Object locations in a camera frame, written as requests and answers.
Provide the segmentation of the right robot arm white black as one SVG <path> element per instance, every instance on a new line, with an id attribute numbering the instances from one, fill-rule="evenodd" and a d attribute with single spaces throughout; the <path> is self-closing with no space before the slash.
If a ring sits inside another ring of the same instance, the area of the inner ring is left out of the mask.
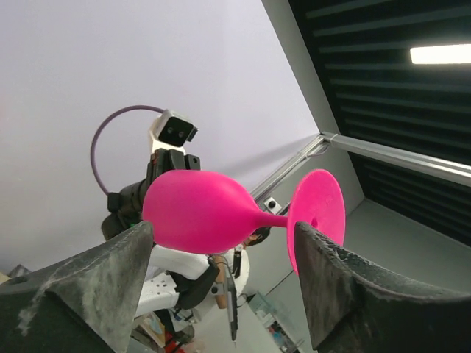
<path id="1" fill-rule="evenodd" d="M 160 175 L 173 170 L 199 170 L 199 158 L 176 149 L 158 149 L 151 154 L 146 177 L 118 193 L 107 193 L 110 212 L 102 222 L 109 240 L 141 221 L 144 196 Z M 155 244 L 149 258 L 149 274 L 144 280 L 136 315 L 158 310 L 191 310 L 210 294 L 220 270 L 205 255 L 180 252 Z"/>

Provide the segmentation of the pink wine glass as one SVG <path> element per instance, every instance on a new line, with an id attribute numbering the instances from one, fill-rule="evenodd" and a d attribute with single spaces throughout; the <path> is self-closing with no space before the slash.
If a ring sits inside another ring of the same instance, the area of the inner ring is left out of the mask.
<path id="1" fill-rule="evenodd" d="M 288 255 L 297 267 L 294 226 L 302 221 L 343 245 L 346 213 L 341 188 L 329 171 L 306 174 L 291 199 L 288 215 L 262 211 L 237 181 L 215 171 L 174 170 L 159 176 L 144 197 L 142 218 L 156 244 L 193 254 L 234 248 L 261 227 L 286 229 Z"/>

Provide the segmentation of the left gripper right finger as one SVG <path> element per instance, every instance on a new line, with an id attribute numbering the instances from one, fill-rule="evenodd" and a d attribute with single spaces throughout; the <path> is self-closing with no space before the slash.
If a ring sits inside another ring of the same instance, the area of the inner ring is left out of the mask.
<path id="1" fill-rule="evenodd" d="M 294 248 L 315 351 L 470 351 L 468 293 L 396 274 L 305 222 Z"/>

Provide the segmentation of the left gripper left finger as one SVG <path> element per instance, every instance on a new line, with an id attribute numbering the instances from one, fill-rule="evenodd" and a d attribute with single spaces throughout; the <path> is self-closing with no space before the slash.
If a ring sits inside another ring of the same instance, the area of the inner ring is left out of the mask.
<path id="1" fill-rule="evenodd" d="M 1 351 L 125 352 L 152 247 L 141 222 L 1 284 Z"/>

